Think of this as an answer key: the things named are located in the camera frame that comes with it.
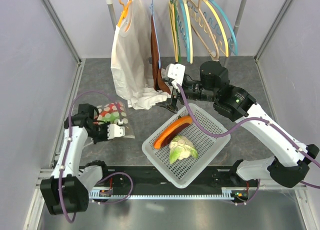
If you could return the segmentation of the light green cucumber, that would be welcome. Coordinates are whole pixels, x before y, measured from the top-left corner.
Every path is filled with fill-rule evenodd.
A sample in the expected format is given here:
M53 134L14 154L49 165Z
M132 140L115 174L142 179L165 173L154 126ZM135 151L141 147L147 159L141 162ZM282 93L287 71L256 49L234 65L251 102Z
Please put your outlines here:
M99 121L103 122L111 122L114 123L116 120L118 120L120 117L118 112L113 112L113 113L106 113L104 116L100 115L98 117Z

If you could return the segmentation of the clear dotted zip top bag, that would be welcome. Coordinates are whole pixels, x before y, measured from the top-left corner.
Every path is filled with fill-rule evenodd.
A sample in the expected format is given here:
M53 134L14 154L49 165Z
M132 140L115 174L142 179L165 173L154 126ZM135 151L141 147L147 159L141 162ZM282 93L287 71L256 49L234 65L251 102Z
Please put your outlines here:
M135 139L135 134L129 123L128 115L123 102L116 101L114 103L98 105L96 108L98 110L98 115L95 115L94 117L96 124L101 125L105 122L116 124L121 117L123 121L123 127L125 128L124 138Z

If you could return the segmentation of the red apple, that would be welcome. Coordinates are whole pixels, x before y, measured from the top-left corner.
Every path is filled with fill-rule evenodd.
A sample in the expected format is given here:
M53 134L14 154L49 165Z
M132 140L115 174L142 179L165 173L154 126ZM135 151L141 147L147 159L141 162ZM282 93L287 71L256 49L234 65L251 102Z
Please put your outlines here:
M98 112L101 116L105 116L106 114L111 114L113 112L118 112L118 109L122 112L125 110L125 106L122 102L109 103L106 105L98 105Z

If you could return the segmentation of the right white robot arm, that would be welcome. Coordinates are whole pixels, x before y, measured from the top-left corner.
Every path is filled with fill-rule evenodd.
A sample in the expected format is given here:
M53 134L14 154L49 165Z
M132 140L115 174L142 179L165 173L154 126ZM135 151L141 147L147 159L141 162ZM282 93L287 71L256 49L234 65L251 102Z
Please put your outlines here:
M179 63L169 64L164 73L152 73L154 81L163 86L172 86L167 100L158 106L177 113L177 101L186 106L193 123L206 135L221 138L243 127L262 142L273 156L262 160L238 160L235 171L229 174L233 186L242 186L252 179L272 179L276 183L292 188L305 183L309 164L319 165L316 157L319 148L294 139L264 111L256 99L241 87L230 84L228 69L218 61L206 61L199 68L200 79L187 79L186 67ZM221 134L210 133L196 120L188 100L212 102L213 108L235 125Z

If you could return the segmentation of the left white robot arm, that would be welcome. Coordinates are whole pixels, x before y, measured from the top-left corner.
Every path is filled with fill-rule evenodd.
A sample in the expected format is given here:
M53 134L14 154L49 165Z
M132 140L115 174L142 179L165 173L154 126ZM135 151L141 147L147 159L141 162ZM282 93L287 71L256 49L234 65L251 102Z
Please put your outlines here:
M78 112L64 122L64 140L59 160L50 176L40 183L40 191L51 215L86 211L89 193L97 184L106 186L110 175L104 161L96 160L79 172L87 138L94 143L108 141L108 123L97 120L99 111L91 104L80 104Z

